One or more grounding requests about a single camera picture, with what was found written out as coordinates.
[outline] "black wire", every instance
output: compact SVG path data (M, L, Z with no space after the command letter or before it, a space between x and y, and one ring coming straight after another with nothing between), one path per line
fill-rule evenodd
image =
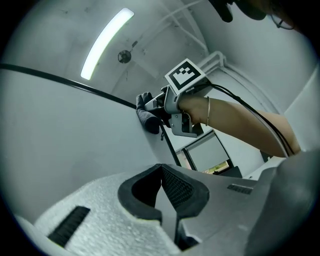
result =
M277 134L278 138L280 139L280 141L282 142L283 146L284 146L284 150L287 153L287 155L289 156L289 152L287 150L287 147L289 148L289 150L291 151L292 154L294 154L294 151L292 150L291 146L289 145L288 141L286 140L286 138L284 137L284 135L268 120L266 119L263 115L261 115L259 112L257 112L253 107L251 107L248 103L246 103L244 100L242 100L239 96L236 96L235 94L233 94L230 90L228 90L227 88L224 88L221 85L218 84L210 84L214 89L228 95L229 97L233 98L234 100L236 100L237 102L239 102L241 105L243 105L244 107L250 109L253 113L255 113L256 115L258 115L261 119L263 119L270 127L271 129L274 130L274 132Z

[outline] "bracelet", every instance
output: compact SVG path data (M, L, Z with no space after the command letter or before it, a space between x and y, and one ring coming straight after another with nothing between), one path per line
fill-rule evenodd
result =
M206 125L205 126L208 126L209 125L209 116L210 116L210 98L208 98L208 116L206 118Z

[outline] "human arm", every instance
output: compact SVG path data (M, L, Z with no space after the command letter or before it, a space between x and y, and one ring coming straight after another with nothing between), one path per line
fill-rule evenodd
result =
M191 116L194 124L207 123L207 98L185 95L180 100L179 107ZM295 154L300 151L297 138L284 116L264 111L258 112L283 134ZM240 104L211 98L209 126L242 140L267 154L284 157L270 131Z

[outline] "hand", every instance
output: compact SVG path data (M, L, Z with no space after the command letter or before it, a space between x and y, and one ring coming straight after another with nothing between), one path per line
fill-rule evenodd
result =
M191 116L192 123L205 123L208 115L208 99L204 97L183 95L178 103L179 108Z

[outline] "fluorescent light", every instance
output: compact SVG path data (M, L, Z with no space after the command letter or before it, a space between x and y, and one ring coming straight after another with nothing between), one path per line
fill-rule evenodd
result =
M123 8L113 17L113 19L105 26L101 34L95 40L86 60L84 62L81 77L87 80L91 79L92 73L104 52L105 48L115 36L115 34L121 29L121 27L135 15L131 10Z

